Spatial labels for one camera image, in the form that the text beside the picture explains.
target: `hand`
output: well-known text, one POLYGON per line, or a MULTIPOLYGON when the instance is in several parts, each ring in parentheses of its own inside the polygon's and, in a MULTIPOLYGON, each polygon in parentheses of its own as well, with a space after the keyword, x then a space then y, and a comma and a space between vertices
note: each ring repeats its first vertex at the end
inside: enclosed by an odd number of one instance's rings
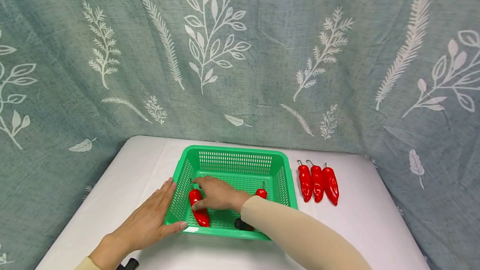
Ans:
POLYGON ((168 179, 119 228, 105 236, 90 255, 93 263, 102 270, 117 269, 130 252, 145 249, 186 229, 186 222, 164 225, 176 187, 173 179, 168 179))
POLYGON ((192 210, 201 210, 208 207, 214 210, 234 210, 240 213, 245 201, 252 197, 247 192, 239 191, 227 182, 211 176, 198 177, 192 182, 199 184, 203 193, 205 193, 205 198, 197 201, 192 206, 192 210))

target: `right hand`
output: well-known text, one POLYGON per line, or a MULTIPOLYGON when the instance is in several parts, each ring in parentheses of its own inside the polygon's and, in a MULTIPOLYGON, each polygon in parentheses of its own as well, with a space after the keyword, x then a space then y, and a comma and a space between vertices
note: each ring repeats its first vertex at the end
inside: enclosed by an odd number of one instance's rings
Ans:
POLYGON ((192 182, 199 184, 200 188, 203 189, 203 193, 205 193, 205 198, 193 204, 192 210, 209 208, 214 210, 234 210, 240 213, 245 201, 252 197, 251 194, 245 191, 235 189, 226 181, 211 176, 198 177, 192 182))

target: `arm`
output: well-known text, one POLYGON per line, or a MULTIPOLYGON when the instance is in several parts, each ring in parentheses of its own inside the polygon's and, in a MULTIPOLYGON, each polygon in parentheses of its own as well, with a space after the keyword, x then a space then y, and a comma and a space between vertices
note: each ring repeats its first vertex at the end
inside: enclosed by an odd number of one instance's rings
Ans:
POLYGON ((75 270, 116 270, 131 252, 186 229, 183 221, 164 225, 176 185, 172 178, 164 182, 119 228, 106 235, 75 270))
POLYGON ((238 191, 210 176, 193 182, 203 189, 205 199, 192 209, 237 211, 244 222, 271 238, 307 270, 372 270, 341 235, 301 211, 238 191))
POLYGON ((301 211, 254 196, 240 212, 244 222, 271 238, 307 270, 372 270, 341 235, 301 211))

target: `white tablecloth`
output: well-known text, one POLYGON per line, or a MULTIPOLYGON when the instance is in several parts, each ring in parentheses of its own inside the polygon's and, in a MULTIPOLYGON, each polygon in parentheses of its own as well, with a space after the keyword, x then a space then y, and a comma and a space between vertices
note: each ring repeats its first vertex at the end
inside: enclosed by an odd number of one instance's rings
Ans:
MULTIPOLYGON (((91 194, 54 242, 37 269, 75 268, 104 235, 116 229, 175 170, 189 145, 256 148, 233 144, 133 137, 126 142, 91 194)), ((310 159, 335 170, 340 198, 334 207, 304 203, 295 185, 299 210, 337 231, 365 257, 373 270, 429 270, 373 164, 363 156, 308 150, 279 150, 298 181, 297 160, 310 159)), ((140 270, 302 269, 269 241, 181 233, 132 253, 140 270)))

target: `wrist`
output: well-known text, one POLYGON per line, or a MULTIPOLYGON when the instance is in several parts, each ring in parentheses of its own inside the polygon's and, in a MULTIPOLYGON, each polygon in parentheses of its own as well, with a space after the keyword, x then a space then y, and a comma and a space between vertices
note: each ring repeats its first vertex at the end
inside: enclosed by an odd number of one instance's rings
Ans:
POLYGON ((89 258, 102 270, 116 270, 130 252, 130 246, 113 232, 104 236, 89 258))
POLYGON ((240 214, 240 210, 243 204, 252 197, 253 197, 252 194, 249 194, 246 191, 238 190, 237 193, 232 198, 231 209, 240 214))

